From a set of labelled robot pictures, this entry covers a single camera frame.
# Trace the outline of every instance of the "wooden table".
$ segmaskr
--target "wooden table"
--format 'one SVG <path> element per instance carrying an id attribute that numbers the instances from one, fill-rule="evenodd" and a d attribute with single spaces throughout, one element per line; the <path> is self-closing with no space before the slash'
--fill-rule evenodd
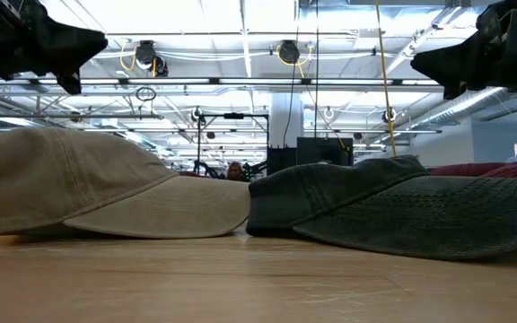
<path id="1" fill-rule="evenodd" d="M 313 242 L 0 239 L 0 322 L 517 322 L 517 252 L 484 263 Z"/>

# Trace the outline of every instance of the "dark gray baseball cap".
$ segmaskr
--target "dark gray baseball cap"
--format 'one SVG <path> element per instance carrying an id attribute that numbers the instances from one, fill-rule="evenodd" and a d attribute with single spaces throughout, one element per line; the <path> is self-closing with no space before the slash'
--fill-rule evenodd
<path id="1" fill-rule="evenodd" d="M 253 236 L 448 260 L 517 249 L 517 179 L 430 176 L 414 156 L 295 166 L 250 195 Z"/>

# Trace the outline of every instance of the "black robotic arm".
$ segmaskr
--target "black robotic arm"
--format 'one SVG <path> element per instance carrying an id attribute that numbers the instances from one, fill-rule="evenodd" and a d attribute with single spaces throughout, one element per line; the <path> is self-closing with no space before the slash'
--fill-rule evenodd
<path id="1" fill-rule="evenodd" d="M 70 94 L 81 93 L 80 67 L 107 47 L 105 35 L 55 22 L 38 0 L 0 0 L 0 77 L 53 73 Z"/>
<path id="2" fill-rule="evenodd" d="M 517 0 L 489 5 L 476 28 L 461 44 L 418 53 L 411 62 L 444 87 L 447 100 L 487 86 L 517 91 Z"/>

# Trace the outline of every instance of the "black equipment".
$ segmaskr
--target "black equipment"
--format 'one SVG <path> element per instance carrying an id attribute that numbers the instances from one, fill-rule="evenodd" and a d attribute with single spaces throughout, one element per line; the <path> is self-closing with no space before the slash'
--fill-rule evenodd
<path id="1" fill-rule="evenodd" d="M 476 28 L 461 44 L 418 53 L 411 62 L 444 87 L 447 100 L 487 86 L 517 91 L 517 0 L 489 5 Z"/>
<path id="2" fill-rule="evenodd" d="M 193 171 L 198 173 L 198 169 L 201 167 L 205 169 L 205 176 L 208 176 L 211 179 L 224 179 L 224 174 L 219 174 L 214 168 L 207 165 L 206 162 L 203 161 L 195 161 L 195 168 Z"/>
<path id="3" fill-rule="evenodd" d="M 53 73 L 70 94 L 81 93 L 80 67 L 107 47 L 99 31 L 49 18 L 38 0 L 0 0 L 0 77 Z"/>
<path id="4" fill-rule="evenodd" d="M 352 138 L 296 138 L 296 164 L 325 162 L 339 166 L 352 166 Z"/>
<path id="5" fill-rule="evenodd" d="M 296 166 L 296 148 L 268 148 L 267 175 Z"/>
<path id="6" fill-rule="evenodd" d="M 146 66 L 146 71 L 152 72 L 154 69 L 156 77 L 167 77 L 169 76 L 167 62 L 162 57 L 157 56 L 153 46 L 154 41 L 141 40 L 136 48 L 135 59 L 142 66 Z"/>
<path id="7" fill-rule="evenodd" d="M 296 64 L 301 57 L 301 53 L 296 47 L 294 40 L 284 40 L 278 50 L 278 56 L 287 64 Z"/>
<path id="8" fill-rule="evenodd" d="M 247 162 L 242 165 L 242 179 L 246 182 L 252 181 L 252 178 L 260 174 L 267 168 L 267 161 L 262 161 L 256 165 L 250 166 Z"/>

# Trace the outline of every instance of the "cap seam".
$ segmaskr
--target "cap seam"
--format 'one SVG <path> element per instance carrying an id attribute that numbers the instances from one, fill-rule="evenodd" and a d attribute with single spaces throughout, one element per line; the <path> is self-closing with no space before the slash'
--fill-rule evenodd
<path id="1" fill-rule="evenodd" d="M 312 214 L 310 216 L 306 216 L 305 218 L 300 219 L 300 221 L 298 221 L 298 220 L 294 221 L 294 222 L 291 223 L 291 226 L 298 225 L 301 222 L 309 221 L 312 218 L 316 218 L 316 217 L 319 217 L 319 216 L 322 216 L 322 215 L 325 215 L 325 214 L 331 214 L 331 213 L 335 212 L 336 210 L 338 210 L 340 208 L 343 208 L 344 206 L 351 205 L 356 200 L 361 200 L 361 199 L 367 198 L 368 196 L 376 195 L 377 193 L 379 193 L 380 191 L 384 190 L 385 188 L 392 187 L 392 186 L 397 185 L 397 184 L 399 184 L 399 183 L 401 183 L 403 181 L 406 181 L 406 180 L 409 180 L 409 179 L 412 179 L 412 178 L 416 178 L 416 177 L 420 177 L 420 176 L 430 176 L 430 175 L 428 173 L 424 173 L 423 171 L 420 171 L 420 172 L 414 172 L 414 173 L 408 174 L 407 176 L 404 176 L 402 178 L 393 179 L 393 180 L 391 180 L 391 181 L 389 181 L 387 183 L 384 183 L 382 185 L 379 185 L 378 187 L 375 187 L 375 188 L 373 188 L 373 189 L 371 189 L 369 191 L 363 192 L 363 193 L 358 194 L 356 196 L 352 196 L 352 197 L 348 198 L 347 200 L 345 200 L 343 202 L 337 203 L 336 205 L 334 205 L 332 207 L 329 207 L 329 209 L 327 209 L 327 210 L 317 212 L 317 213 Z"/>
<path id="2" fill-rule="evenodd" d="M 302 182 L 302 191 L 306 195 L 307 200 L 309 202 L 309 207 L 311 208 L 310 214 L 316 214 L 318 212 L 317 211 L 317 205 L 312 205 L 313 203 L 317 204 L 317 202 L 315 201 L 316 200 L 316 194 L 313 194 L 313 192 L 312 192 L 313 185 L 311 185 L 310 181 L 307 179 L 306 176 L 301 176 L 303 173 L 305 173 L 305 172 L 302 171 L 303 167 L 300 167 L 297 170 L 298 171 L 296 171 L 296 173 L 297 173 L 296 175 L 298 176 L 299 180 Z M 310 217 L 311 217 L 310 215 L 307 215 L 305 217 L 305 219 L 309 219 Z"/>
<path id="3" fill-rule="evenodd" d="M 71 161 L 69 160 L 69 156 L 67 155 L 65 144 L 63 143 L 63 140 L 61 140 L 61 136 L 58 135 L 56 129 L 53 129 L 53 133 L 55 134 L 57 140 L 59 141 L 59 145 L 61 146 L 61 151 L 65 155 L 66 162 L 67 162 L 67 167 L 69 167 L 69 173 L 71 174 L 71 177 L 73 178 L 73 182 L 75 183 L 75 187 L 77 188 L 77 192 L 79 193 L 79 196 L 83 200 L 83 203 L 85 205 L 88 205 L 87 199 L 83 195 L 83 191 L 81 190 L 81 186 L 79 185 L 79 181 L 77 180 L 77 177 L 74 174 L 73 165 L 71 164 Z"/>
<path id="4" fill-rule="evenodd" d="M 314 209 L 314 213 L 319 213 L 319 212 L 324 212 L 325 204 L 323 203 L 324 201 L 322 200 L 323 196 L 322 196 L 322 192 L 320 192 L 319 182 L 316 180 L 316 177 L 313 175 L 314 171 L 315 170 L 313 170 L 312 172 L 304 171 L 303 174 L 304 174 L 304 177 L 311 184 L 308 187 L 311 188 L 312 195 L 314 196 L 314 199 L 316 202 L 316 208 Z"/>
<path id="5" fill-rule="evenodd" d="M 64 221 L 66 221 L 68 219 L 74 218 L 74 217 L 79 216 L 79 215 L 83 215 L 83 214 L 89 213 L 91 211 L 98 210 L 98 209 L 100 209 L 102 207 L 105 207 L 107 205 L 112 205 L 114 203 L 123 201 L 123 200 L 125 200 L 127 198 L 130 198 L 132 196 L 135 196 L 137 194 L 141 194 L 141 193 L 145 192 L 146 190 L 148 190 L 150 188 L 154 188 L 155 186 L 160 185 L 160 184 L 164 183 L 165 181 L 167 181 L 169 179 L 172 179 L 174 177 L 177 177 L 177 176 L 179 176 L 179 174 L 173 172 L 173 173 L 169 174 L 168 176 L 164 176 L 164 177 L 162 177 L 160 179 L 154 180 L 154 181 L 152 181 L 152 182 L 150 182 L 148 184 L 143 185 L 140 188 L 135 188 L 135 189 L 132 189 L 130 191 L 127 191 L 127 192 L 124 192 L 124 193 L 121 193 L 121 194 L 118 194 L 118 195 L 115 195 L 115 196 L 109 196 L 109 197 L 101 200 L 100 202 L 94 203 L 92 205 L 87 205 L 86 207 L 84 207 L 82 209 L 79 209 L 77 211 L 74 211 L 74 212 L 68 214 L 66 217 L 63 218 L 63 220 L 61 220 L 61 222 L 64 222 Z"/>

